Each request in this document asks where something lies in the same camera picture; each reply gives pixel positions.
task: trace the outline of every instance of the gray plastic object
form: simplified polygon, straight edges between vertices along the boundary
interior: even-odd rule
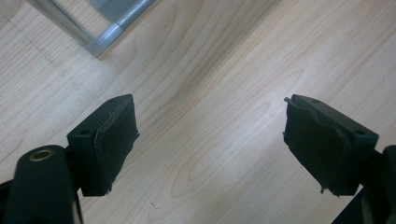
[[[62,28],[93,57],[99,57],[122,32],[155,0],[90,0],[111,24],[97,37],[93,37],[53,0],[26,0],[43,15]]]

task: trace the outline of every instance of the light wood tabletop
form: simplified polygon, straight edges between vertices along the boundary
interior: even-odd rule
[[[158,0],[99,59],[21,0],[0,0],[0,181],[20,156],[131,93],[140,137],[85,223],[331,223],[333,196],[283,142],[317,98],[396,144],[396,1]],[[62,2],[95,35],[88,1]]]

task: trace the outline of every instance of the metal rod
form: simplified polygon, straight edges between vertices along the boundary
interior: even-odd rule
[[[30,5],[57,24],[65,32],[77,40],[80,45],[86,45],[91,37],[55,2],[52,0],[26,0]]]

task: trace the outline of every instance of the wooden table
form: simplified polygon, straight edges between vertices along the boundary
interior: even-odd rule
[[[351,198],[321,194],[283,143],[294,93],[379,133],[379,151],[396,142],[394,0],[158,0],[99,60],[16,3],[0,31],[2,182],[134,95],[141,136],[113,190],[81,199],[86,223],[330,223]],[[64,7],[106,27],[87,1]]]

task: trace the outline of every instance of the metal ring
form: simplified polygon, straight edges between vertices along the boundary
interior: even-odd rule
[[[32,155],[30,155],[30,157],[29,157],[29,160],[30,161],[43,161],[43,160],[48,159],[52,155],[53,155],[52,149],[42,149],[35,153],[32,153]]]

